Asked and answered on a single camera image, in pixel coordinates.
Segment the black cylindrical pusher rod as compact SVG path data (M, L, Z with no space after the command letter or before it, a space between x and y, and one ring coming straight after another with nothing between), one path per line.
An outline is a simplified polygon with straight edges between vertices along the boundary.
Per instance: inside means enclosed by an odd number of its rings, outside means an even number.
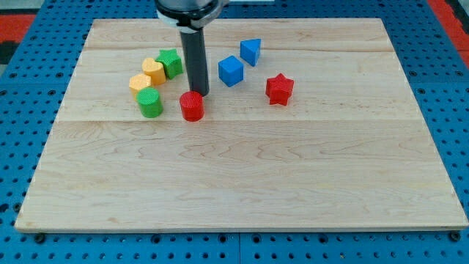
M210 92L207 57L203 29L194 33L180 33L190 91L202 97Z

